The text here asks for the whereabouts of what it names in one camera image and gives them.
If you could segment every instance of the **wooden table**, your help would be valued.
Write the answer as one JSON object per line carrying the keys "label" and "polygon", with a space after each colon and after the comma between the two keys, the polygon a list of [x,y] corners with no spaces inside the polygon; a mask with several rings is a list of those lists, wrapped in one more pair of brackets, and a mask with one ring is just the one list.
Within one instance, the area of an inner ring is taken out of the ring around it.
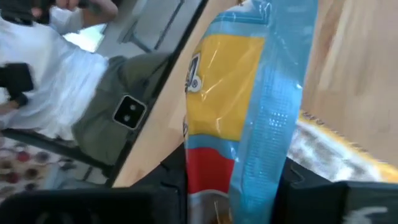
{"label": "wooden table", "polygon": [[[208,24],[235,0],[209,0],[115,187],[148,174],[182,141],[185,74]],[[302,108],[398,166],[398,1],[319,0]]]}
{"label": "wooden table", "polygon": [[114,187],[131,186],[156,168],[183,142],[184,86],[192,53],[217,14],[236,3],[237,0],[208,0]]}

